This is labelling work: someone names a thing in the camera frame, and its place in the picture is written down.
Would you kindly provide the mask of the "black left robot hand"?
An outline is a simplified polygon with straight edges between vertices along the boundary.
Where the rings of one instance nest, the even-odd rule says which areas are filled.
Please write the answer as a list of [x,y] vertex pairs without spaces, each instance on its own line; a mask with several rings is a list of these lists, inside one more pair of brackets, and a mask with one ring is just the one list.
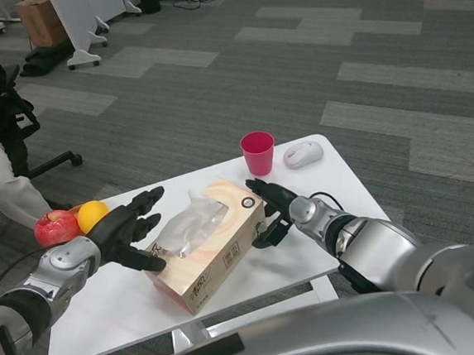
[[101,264],[114,262],[138,271],[160,272],[166,261],[133,247],[142,241],[161,220],[159,213],[146,217],[154,205],[163,197],[164,188],[155,187],[135,196],[130,204],[118,206],[90,230],[87,237],[101,252]]

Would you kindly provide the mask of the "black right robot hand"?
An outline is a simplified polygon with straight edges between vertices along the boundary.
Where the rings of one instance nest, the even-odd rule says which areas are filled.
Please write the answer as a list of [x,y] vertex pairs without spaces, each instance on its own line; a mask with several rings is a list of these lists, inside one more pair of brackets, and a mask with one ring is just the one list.
[[290,205],[298,195],[275,183],[267,183],[255,178],[247,179],[246,186],[264,202],[266,230],[260,232],[253,242],[253,247],[263,249],[277,247],[286,237],[293,225],[290,219]]

